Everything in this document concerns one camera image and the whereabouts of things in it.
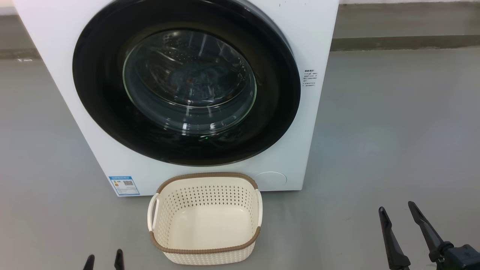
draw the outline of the white washing machine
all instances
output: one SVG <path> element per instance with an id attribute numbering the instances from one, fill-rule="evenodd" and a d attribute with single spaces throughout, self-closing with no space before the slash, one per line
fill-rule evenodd
<path id="1" fill-rule="evenodd" d="M 15 0 L 119 196 L 241 172 L 300 190 L 338 0 Z"/>

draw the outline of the white wall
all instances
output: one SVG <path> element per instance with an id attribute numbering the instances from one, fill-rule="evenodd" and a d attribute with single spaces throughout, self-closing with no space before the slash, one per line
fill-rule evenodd
<path id="1" fill-rule="evenodd" d="M 0 0 L 0 15 L 17 14 L 12 0 Z"/>
<path id="2" fill-rule="evenodd" d="M 340 4 L 370 4 L 370 3 L 414 3 L 414 2 L 479 2 L 480 0 L 340 0 Z"/>

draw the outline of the round glass door window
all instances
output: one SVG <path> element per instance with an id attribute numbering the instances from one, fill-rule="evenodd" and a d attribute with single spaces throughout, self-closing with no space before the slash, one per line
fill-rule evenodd
<path id="1" fill-rule="evenodd" d="M 123 64 L 123 83 L 139 111 L 183 135 L 231 128 L 256 97 L 245 58 L 222 40 L 191 30 L 159 32 L 138 43 Z"/>

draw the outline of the laundry basket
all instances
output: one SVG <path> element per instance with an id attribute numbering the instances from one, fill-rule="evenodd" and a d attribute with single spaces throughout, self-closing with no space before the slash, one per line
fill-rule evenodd
<path id="1" fill-rule="evenodd" d="M 188 174 L 158 188 L 148 206 L 148 230 L 154 245 L 175 263 L 232 263 L 252 253 L 262 211 L 262 196 L 249 176 Z"/>

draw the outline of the basket handle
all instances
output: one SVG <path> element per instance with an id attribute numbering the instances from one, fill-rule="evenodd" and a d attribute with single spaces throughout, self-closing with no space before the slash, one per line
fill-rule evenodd
<path id="1" fill-rule="evenodd" d="M 257 193 L 257 201 L 258 201 L 258 227 L 262 226 L 262 217 L 264 216 L 264 202 L 262 201 L 262 194 L 260 190 L 255 189 Z"/>
<path id="2" fill-rule="evenodd" d="M 155 216 L 154 220 L 152 222 L 152 208 L 153 208 L 153 203 L 155 203 Z M 155 222 L 156 222 L 156 214 L 158 213 L 158 204 L 160 203 L 160 200 L 158 199 L 158 193 L 155 193 L 153 195 L 152 199 L 150 200 L 150 203 L 148 204 L 148 213 L 147 213 L 147 226 L 148 230 L 152 232 L 155 229 Z"/>

